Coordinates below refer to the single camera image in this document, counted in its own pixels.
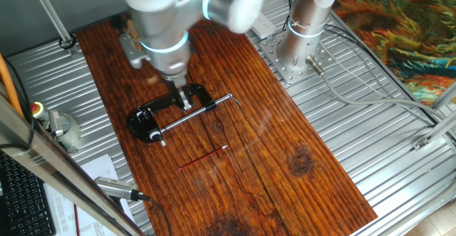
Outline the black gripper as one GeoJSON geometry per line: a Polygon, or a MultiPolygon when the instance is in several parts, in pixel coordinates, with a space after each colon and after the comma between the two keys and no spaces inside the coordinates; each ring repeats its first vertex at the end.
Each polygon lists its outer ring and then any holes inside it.
{"type": "Polygon", "coordinates": [[[169,78],[170,93],[175,97],[178,107],[189,111],[194,107],[192,92],[188,85],[187,75],[173,75],[169,78]]]}

